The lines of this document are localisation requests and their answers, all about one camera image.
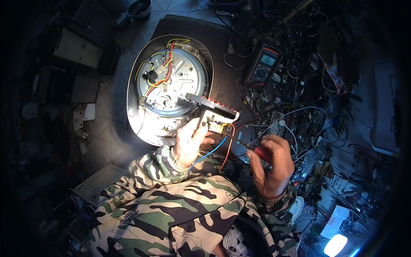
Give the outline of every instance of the bright lamp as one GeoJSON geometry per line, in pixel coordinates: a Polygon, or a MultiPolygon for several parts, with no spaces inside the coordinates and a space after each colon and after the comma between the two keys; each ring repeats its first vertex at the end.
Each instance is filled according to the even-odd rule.
{"type": "Polygon", "coordinates": [[[348,238],[346,236],[336,234],[327,243],[326,247],[324,248],[324,253],[330,257],[336,256],[344,248],[347,241],[348,238]]]}

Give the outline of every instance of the screwdriver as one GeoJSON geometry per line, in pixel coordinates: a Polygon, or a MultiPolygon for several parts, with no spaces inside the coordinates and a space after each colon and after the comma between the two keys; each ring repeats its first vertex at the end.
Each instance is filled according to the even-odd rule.
{"type": "Polygon", "coordinates": [[[239,140],[238,138],[228,135],[225,132],[223,133],[227,135],[228,137],[231,137],[232,139],[237,140],[238,142],[240,142],[240,144],[244,145],[247,149],[253,150],[261,159],[265,160],[266,162],[272,165],[272,154],[268,151],[267,148],[262,147],[262,146],[256,146],[255,144],[252,144],[250,142],[239,140]]]}

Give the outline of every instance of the light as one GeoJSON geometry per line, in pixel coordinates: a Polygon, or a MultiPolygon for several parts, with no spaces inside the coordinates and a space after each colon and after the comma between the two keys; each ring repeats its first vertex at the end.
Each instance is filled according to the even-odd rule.
{"type": "Polygon", "coordinates": [[[360,251],[360,249],[358,248],[357,250],[355,250],[353,252],[353,254],[350,255],[350,257],[356,257],[357,253],[360,251]]]}
{"type": "Polygon", "coordinates": [[[346,236],[336,234],[327,243],[326,247],[324,248],[324,253],[330,257],[336,256],[344,248],[347,241],[348,238],[346,236]]]}

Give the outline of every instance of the blue wire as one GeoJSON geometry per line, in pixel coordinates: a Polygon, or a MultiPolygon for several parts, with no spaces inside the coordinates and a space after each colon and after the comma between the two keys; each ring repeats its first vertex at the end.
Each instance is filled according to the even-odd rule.
{"type": "Polygon", "coordinates": [[[188,170],[187,174],[190,174],[191,169],[194,167],[194,165],[196,165],[199,161],[201,161],[202,159],[206,158],[207,156],[209,156],[212,152],[214,152],[215,150],[217,150],[226,140],[227,136],[224,137],[223,141],[221,141],[221,143],[219,145],[217,145],[216,148],[214,148],[214,150],[212,150],[211,152],[209,152],[208,154],[206,154],[205,156],[201,157],[198,161],[196,161],[193,166],[191,166],[191,168],[188,170]]]}

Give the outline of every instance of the dark workbench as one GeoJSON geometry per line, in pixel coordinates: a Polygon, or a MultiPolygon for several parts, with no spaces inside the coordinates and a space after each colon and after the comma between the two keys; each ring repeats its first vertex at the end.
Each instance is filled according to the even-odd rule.
{"type": "MultiPolygon", "coordinates": [[[[242,70],[235,70],[227,66],[223,61],[223,56],[227,52],[227,47],[231,37],[230,30],[223,25],[203,21],[199,19],[187,18],[177,15],[166,15],[166,17],[157,25],[157,28],[151,39],[159,36],[177,34],[191,37],[200,41],[210,51],[213,65],[214,77],[212,82],[212,90],[210,98],[225,106],[230,106],[236,111],[242,111],[240,119],[236,122],[237,125],[244,122],[252,121],[250,110],[244,105],[243,100],[238,94],[236,81],[242,77],[242,70]]],[[[235,36],[232,39],[234,49],[241,55],[247,55],[244,46],[235,36]]],[[[229,55],[226,60],[234,67],[242,67],[245,63],[245,58],[240,58],[234,55],[229,55]]],[[[240,92],[244,92],[244,87],[241,80],[238,82],[240,92]]],[[[219,135],[213,138],[216,141],[221,140],[219,135]]],[[[227,152],[229,140],[218,149],[218,152],[225,155],[227,152]]]]}

